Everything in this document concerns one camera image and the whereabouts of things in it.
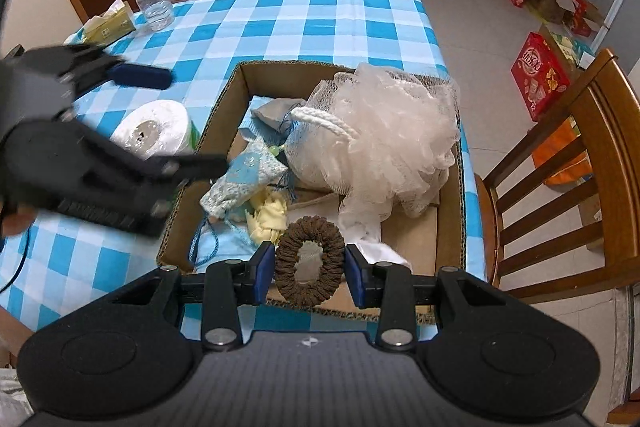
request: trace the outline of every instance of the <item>checkered tablecloth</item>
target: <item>checkered tablecloth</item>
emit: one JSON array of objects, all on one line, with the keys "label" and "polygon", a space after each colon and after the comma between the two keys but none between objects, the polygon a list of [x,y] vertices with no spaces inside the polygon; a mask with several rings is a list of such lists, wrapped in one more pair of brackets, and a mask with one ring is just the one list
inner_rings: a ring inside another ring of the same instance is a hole
[{"label": "checkered tablecloth", "polygon": [[[172,68],[167,90],[117,87],[108,82],[77,103],[79,118],[105,136],[132,110],[159,98],[183,103],[202,131],[220,91],[243,60],[319,60],[355,68],[360,62],[410,73],[446,74],[442,54],[420,0],[195,0],[175,6],[176,20],[151,33],[138,30],[110,52],[127,60]],[[484,278],[478,195],[466,139],[466,270]],[[25,237],[7,241],[0,280],[14,273]],[[31,231],[20,277],[0,305],[34,330],[108,293],[156,266],[159,241],[42,213]],[[183,332],[199,336],[200,309],[190,305]],[[375,323],[260,306],[241,307],[242,327],[273,330],[369,330]],[[434,333],[422,327],[421,337]]]}]

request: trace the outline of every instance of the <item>brown hair tie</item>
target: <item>brown hair tie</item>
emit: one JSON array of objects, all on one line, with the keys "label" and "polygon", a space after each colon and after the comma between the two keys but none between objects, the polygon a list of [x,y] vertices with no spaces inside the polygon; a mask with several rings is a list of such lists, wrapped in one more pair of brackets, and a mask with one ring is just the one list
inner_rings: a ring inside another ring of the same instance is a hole
[{"label": "brown hair tie", "polygon": [[[318,279],[300,284],[295,279],[298,251],[305,241],[322,248]],[[280,294],[297,307],[316,306],[326,301],[340,285],[344,263],[344,239],[333,223],[320,216],[301,217],[280,237],[276,249],[275,280]]]}]

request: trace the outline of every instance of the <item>orange bag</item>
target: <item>orange bag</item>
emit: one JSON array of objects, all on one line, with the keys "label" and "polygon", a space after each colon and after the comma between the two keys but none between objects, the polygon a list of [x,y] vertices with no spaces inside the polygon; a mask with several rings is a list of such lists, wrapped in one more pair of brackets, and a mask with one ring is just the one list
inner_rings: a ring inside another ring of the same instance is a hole
[{"label": "orange bag", "polygon": [[[568,118],[549,138],[531,153],[533,165],[535,165],[536,168],[540,167],[551,158],[551,156],[564,149],[566,145],[570,144],[578,136],[580,136],[580,131],[575,124],[575,120]],[[576,182],[580,178],[592,173],[589,157],[586,152],[582,152],[569,163],[562,166],[556,174],[547,178],[545,185],[561,185]]]}]

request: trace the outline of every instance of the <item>tiled floor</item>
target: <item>tiled floor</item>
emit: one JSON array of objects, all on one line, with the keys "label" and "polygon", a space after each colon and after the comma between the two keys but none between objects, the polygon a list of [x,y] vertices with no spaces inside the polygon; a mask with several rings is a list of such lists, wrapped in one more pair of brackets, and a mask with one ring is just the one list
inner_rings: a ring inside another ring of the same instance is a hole
[{"label": "tiled floor", "polygon": [[[422,0],[433,24],[451,76],[460,84],[461,114],[474,170],[485,176],[533,126],[520,92],[511,76],[513,64],[530,31],[540,21],[508,0]],[[499,188],[533,169],[520,166]],[[558,194],[545,186],[506,214],[508,225]],[[514,242],[511,251],[532,247],[556,235],[580,227],[577,208]],[[603,257],[585,247],[529,267],[502,279],[508,289],[603,266]],[[602,365],[600,381],[586,409],[597,426],[604,425],[609,411],[615,344],[615,302],[612,291],[538,306],[581,331],[595,345]]]}]

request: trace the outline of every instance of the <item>silver bolt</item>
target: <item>silver bolt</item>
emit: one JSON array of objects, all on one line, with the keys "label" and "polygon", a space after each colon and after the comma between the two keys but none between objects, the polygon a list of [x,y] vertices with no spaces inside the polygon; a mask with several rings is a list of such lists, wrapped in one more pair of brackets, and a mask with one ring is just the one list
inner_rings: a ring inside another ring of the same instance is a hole
[{"label": "silver bolt", "polygon": [[214,330],[209,330],[204,334],[204,339],[209,344],[214,344],[215,346],[226,346],[226,344],[231,344],[237,337],[236,332],[229,330],[228,328],[216,328]]},{"label": "silver bolt", "polygon": [[151,217],[166,217],[171,212],[171,203],[166,200],[158,200],[151,207]]},{"label": "silver bolt", "polygon": [[162,166],[162,174],[164,174],[164,176],[173,176],[179,168],[180,164],[178,162],[169,160]]},{"label": "silver bolt", "polygon": [[63,112],[60,115],[60,121],[63,122],[70,122],[72,121],[74,118],[76,117],[76,114],[74,113],[73,109],[67,109],[65,112]]},{"label": "silver bolt", "polygon": [[384,331],[380,338],[389,346],[406,346],[414,339],[414,336],[407,330],[394,329]]}]

